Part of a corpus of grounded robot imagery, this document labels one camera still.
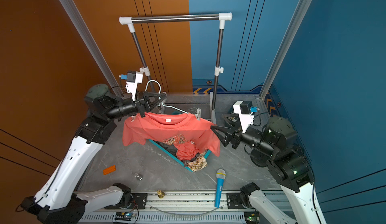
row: orange wall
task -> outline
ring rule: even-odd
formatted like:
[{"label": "orange wall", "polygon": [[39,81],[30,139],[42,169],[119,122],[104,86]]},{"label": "orange wall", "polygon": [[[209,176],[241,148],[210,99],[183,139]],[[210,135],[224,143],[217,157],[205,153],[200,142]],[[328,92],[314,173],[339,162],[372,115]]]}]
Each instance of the orange wall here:
[{"label": "orange wall", "polygon": [[[189,14],[188,0],[74,0],[114,76],[142,67],[133,38],[120,16]],[[192,93],[189,22],[135,25],[150,69],[162,91]],[[140,84],[144,90],[146,80]]]},{"label": "orange wall", "polygon": [[[87,90],[106,82],[59,0],[0,0],[0,129],[61,159],[86,116]],[[59,161],[0,131],[2,223],[39,223],[15,213]]]}]

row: white pipe connector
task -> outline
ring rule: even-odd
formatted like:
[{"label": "white pipe connector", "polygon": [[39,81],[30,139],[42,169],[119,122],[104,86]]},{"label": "white pipe connector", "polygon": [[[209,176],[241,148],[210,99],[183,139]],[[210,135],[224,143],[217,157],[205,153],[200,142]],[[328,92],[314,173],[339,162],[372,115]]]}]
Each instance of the white pipe connector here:
[{"label": "white pipe connector", "polygon": [[232,13],[219,13],[219,20],[232,20]]},{"label": "white pipe connector", "polygon": [[215,67],[215,76],[219,76],[222,72],[224,72],[224,67]]},{"label": "white pipe connector", "polygon": [[119,23],[122,25],[128,25],[128,29],[131,33],[134,33],[136,29],[134,28],[133,22],[131,21],[132,17],[119,17]]},{"label": "white pipe connector", "polygon": [[223,30],[225,28],[225,20],[220,20],[220,29]]},{"label": "white pipe connector", "polygon": [[145,73],[145,76],[150,76],[150,70],[149,70],[149,67],[146,67],[146,68],[141,67],[141,68],[139,68],[139,72]]},{"label": "white pipe connector", "polygon": [[232,20],[232,13],[219,13],[220,29],[225,28],[225,20]]},{"label": "white pipe connector", "polygon": [[119,23],[121,23],[122,25],[133,24],[131,18],[132,17],[119,17]]}]

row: teal basket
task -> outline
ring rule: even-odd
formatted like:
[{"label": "teal basket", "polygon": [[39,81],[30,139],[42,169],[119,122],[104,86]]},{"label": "teal basket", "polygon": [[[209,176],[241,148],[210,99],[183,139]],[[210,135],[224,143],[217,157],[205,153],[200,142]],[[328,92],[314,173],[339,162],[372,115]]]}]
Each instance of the teal basket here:
[{"label": "teal basket", "polygon": [[[162,148],[159,144],[157,144],[156,142],[154,142],[153,140],[149,139],[149,141],[154,144],[155,146],[157,146],[159,149],[161,149],[162,151],[164,151],[167,155],[169,155],[172,159],[174,159],[175,161],[177,161],[177,163],[179,163],[180,165],[182,165],[183,167],[185,167],[185,169],[189,170],[190,172],[193,172],[189,167],[187,166],[184,166],[184,163],[177,159],[174,155],[172,155],[171,153],[169,153],[166,149]],[[206,154],[204,155],[204,158],[207,159],[209,154],[210,154],[210,150],[208,149],[206,151]]]}]

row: microphone head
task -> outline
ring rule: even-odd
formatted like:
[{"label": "microphone head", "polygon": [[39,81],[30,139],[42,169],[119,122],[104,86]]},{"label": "microphone head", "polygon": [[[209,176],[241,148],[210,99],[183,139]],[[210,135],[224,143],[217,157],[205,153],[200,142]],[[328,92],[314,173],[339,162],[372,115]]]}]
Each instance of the microphone head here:
[{"label": "microphone head", "polygon": [[216,173],[216,178],[225,180],[225,170],[219,169]]}]

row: wall line stripe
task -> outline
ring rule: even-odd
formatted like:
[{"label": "wall line stripe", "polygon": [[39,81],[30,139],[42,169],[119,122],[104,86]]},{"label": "wall line stripe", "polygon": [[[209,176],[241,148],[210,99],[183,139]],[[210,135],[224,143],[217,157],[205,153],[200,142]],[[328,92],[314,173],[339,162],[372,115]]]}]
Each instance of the wall line stripe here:
[{"label": "wall line stripe", "polygon": [[239,90],[241,89],[242,81],[244,80],[245,70],[247,69],[248,61],[249,61],[249,56],[250,56],[250,53],[251,53],[252,47],[253,47],[253,42],[255,41],[256,32],[258,31],[258,27],[259,27],[259,23],[260,23],[260,18],[261,18],[261,13],[263,12],[263,8],[264,8],[264,3],[265,3],[265,0],[263,1],[263,6],[261,7],[260,16],[259,16],[259,20],[258,20],[258,25],[256,26],[255,35],[253,36],[252,45],[250,47],[247,63],[245,64],[244,73],[242,75],[242,79],[241,79],[241,82],[240,82]]},{"label": "wall line stripe", "polygon": [[249,29],[249,34],[248,34],[247,44],[245,45],[245,50],[244,50],[244,55],[243,55],[242,61],[241,61],[241,66],[240,66],[239,76],[237,77],[236,88],[237,88],[237,84],[239,83],[240,73],[241,73],[241,69],[242,69],[243,62],[244,62],[245,52],[247,51],[248,42],[249,42],[249,37],[250,37],[250,32],[251,32],[252,26],[253,26],[253,21],[255,20],[255,14],[256,14],[256,10],[257,10],[257,8],[258,8],[258,3],[259,3],[259,0],[256,2],[255,12],[253,13],[252,23],[250,24],[250,29]]},{"label": "wall line stripe", "polygon": [[237,55],[235,72],[233,73],[232,85],[230,86],[231,90],[233,89],[233,82],[234,82],[235,76],[236,76],[237,64],[239,63],[239,56],[240,56],[240,51],[241,51],[241,45],[242,45],[242,40],[244,39],[245,27],[247,26],[247,20],[248,20],[248,14],[249,14],[249,8],[250,8],[251,2],[252,2],[252,0],[249,0],[249,6],[248,6],[248,11],[247,11],[247,18],[245,19],[244,30],[242,32],[242,37],[241,37],[241,42],[240,42],[239,54]]},{"label": "wall line stripe", "polygon": [[[144,1],[143,1],[143,0],[141,0],[141,1],[142,1],[142,7],[143,7],[143,9],[144,9],[145,17],[147,17],[147,15],[146,15],[146,10],[145,10],[145,5],[144,5]],[[157,60],[156,50],[154,49],[153,38],[152,38],[152,36],[151,36],[150,27],[149,27],[149,24],[148,24],[148,23],[147,23],[147,28],[148,28],[148,30],[149,30],[150,40],[151,40],[151,44],[152,44],[153,51],[154,51],[154,57],[156,58],[156,63],[157,63],[157,66],[158,66],[158,60]],[[158,80],[157,80],[157,74],[156,74],[156,71],[154,71],[154,76],[155,76],[156,81],[158,81]]]},{"label": "wall line stripe", "polygon": [[52,166],[52,165],[50,165],[50,164],[47,164],[46,162],[43,162],[43,161],[41,161],[40,159],[37,159],[37,158],[32,157],[31,155],[28,155],[28,154],[26,154],[26,153],[24,153],[24,152],[22,152],[22,151],[20,151],[20,150],[17,150],[17,149],[15,149],[15,148],[12,148],[11,146],[8,146],[7,144],[4,144],[4,143],[2,143],[2,142],[0,142],[0,144],[3,144],[4,146],[7,146],[7,147],[10,148],[10,149],[13,149],[13,150],[15,150],[15,151],[17,151],[17,152],[19,152],[19,153],[22,153],[22,154],[24,154],[24,155],[27,155],[28,157],[31,157],[32,159],[36,159],[37,161],[40,161],[40,162],[42,162],[42,163],[44,163],[44,164],[46,164],[46,165],[49,165],[49,166],[51,166],[51,167],[53,167],[53,168],[56,168],[55,166]]},{"label": "wall line stripe", "polygon": [[360,192],[356,192],[356,193],[353,193],[353,194],[350,194],[350,195],[341,196],[341,197],[334,198],[334,199],[331,199],[331,200],[326,200],[326,201],[323,201],[323,202],[319,202],[319,204],[322,204],[322,203],[325,203],[325,202],[329,202],[329,201],[332,201],[332,200],[337,200],[337,199],[344,198],[344,197],[348,197],[348,196],[352,196],[352,195],[356,195],[356,194],[360,194],[360,193],[367,192],[367,191],[370,191],[370,190],[376,190],[376,189],[383,188],[383,187],[386,187],[386,185],[382,185],[382,186],[379,186],[379,187],[371,188],[371,189],[368,189],[368,190],[363,190],[363,191],[360,191]]},{"label": "wall line stripe", "polygon": [[340,208],[340,209],[336,209],[336,210],[332,210],[332,211],[324,211],[323,213],[328,213],[328,212],[333,212],[333,211],[340,211],[340,210],[346,210],[346,209],[350,209],[350,208],[361,207],[361,206],[366,206],[366,205],[373,205],[373,204],[378,204],[378,203],[383,203],[383,202],[386,202],[386,200],[372,202],[372,203],[367,203],[367,204],[363,204],[363,205],[356,205],[356,206],[352,206],[352,207]]},{"label": "wall line stripe", "polygon": [[[138,17],[140,17],[136,0],[134,0],[134,4],[136,5]],[[146,47],[147,47],[147,52],[149,53],[149,58],[150,58],[151,66],[153,67],[153,69],[155,69],[154,65],[153,65],[153,61],[151,60],[150,50],[149,50],[149,46],[147,45],[147,40],[146,40],[144,28],[143,28],[142,24],[140,24],[140,25],[141,25],[141,28],[142,28],[142,33],[144,34],[144,39],[145,39],[145,43],[146,43]]]},{"label": "wall line stripe", "polygon": [[60,159],[58,159],[58,158],[56,158],[56,157],[54,157],[54,156],[52,156],[52,155],[50,155],[49,153],[47,153],[47,152],[44,152],[43,150],[41,150],[41,149],[39,149],[39,148],[37,148],[37,147],[35,147],[35,146],[33,146],[32,144],[29,144],[29,143],[27,143],[26,141],[24,141],[24,140],[21,140],[21,139],[19,139],[18,137],[16,137],[15,135],[12,135],[12,134],[10,134],[9,132],[6,132],[6,131],[4,131],[4,130],[2,130],[2,129],[0,129],[1,131],[3,131],[4,133],[6,133],[6,134],[8,134],[8,135],[10,135],[10,136],[12,136],[12,137],[14,137],[14,138],[16,138],[17,140],[20,140],[20,141],[22,141],[23,143],[25,143],[25,144],[27,144],[27,145],[30,145],[31,147],[33,147],[33,148],[35,148],[35,149],[37,149],[37,150],[39,150],[39,151],[41,151],[41,152],[43,152],[43,153],[45,153],[45,154],[47,154],[47,155],[49,155],[49,156],[51,156],[52,158],[54,158],[54,159],[57,159],[57,160],[59,160],[60,161]]},{"label": "wall line stripe", "polygon": [[39,173],[45,174],[45,175],[47,175],[47,176],[51,176],[51,175],[49,175],[49,174],[46,174],[46,173],[40,172],[39,170],[36,170],[36,169],[32,169],[32,168],[30,168],[30,167],[27,167],[27,166],[25,166],[25,165],[23,165],[23,164],[19,164],[18,162],[12,161],[12,160],[10,160],[10,159],[6,159],[6,158],[4,158],[4,157],[1,157],[1,156],[0,156],[0,158],[2,158],[2,159],[5,159],[5,160],[8,160],[9,162],[12,162],[12,163],[18,164],[18,165],[20,165],[20,166],[26,167],[27,169],[31,169],[31,170],[34,170],[34,171],[36,171],[36,172],[39,172]]},{"label": "wall line stripe", "polygon": [[330,190],[330,189],[334,189],[334,188],[336,188],[336,187],[339,187],[339,186],[342,186],[342,185],[345,185],[345,184],[348,184],[348,183],[351,183],[351,182],[356,181],[356,180],[360,180],[360,179],[362,179],[362,178],[368,177],[368,176],[370,176],[370,175],[373,175],[373,174],[376,174],[376,173],[379,173],[379,172],[382,172],[382,171],[385,171],[385,170],[386,170],[386,168],[385,168],[385,169],[378,170],[378,171],[376,171],[376,172],[374,172],[374,173],[371,173],[371,174],[368,174],[368,175],[365,175],[365,176],[356,178],[356,179],[354,179],[354,180],[350,180],[350,181],[348,181],[348,182],[345,182],[345,183],[343,183],[343,184],[340,184],[340,185],[337,185],[337,186],[328,188],[328,189],[326,189],[326,190],[322,190],[321,192],[318,192],[317,194],[322,193],[322,192],[325,192],[325,191],[328,191],[328,190]]},{"label": "wall line stripe", "polygon": [[[148,1],[149,1],[150,13],[151,13],[151,15],[153,16],[153,11],[151,10],[150,0],[148,0]],[[166,82],[166,89],[167,89],[167,91],[169,92],[169,86],[167,85],[167,77],[166,77],[166,73],[165,73],[164,62],[163,62],[163,60],[162,60],[161,48],[159,47],[159,41],[158,41],[158,36],[157,36],[156,25],[153,23],[153,26],[154,26],[154,31],[155,31],[155,33],[156,33],[156,40],[157,40],[157,44],[158,44],[159,55],[160,55],[160,57],[161,57],[162,69],[164,70],[164,76],[165,76],[165,82]]]}]

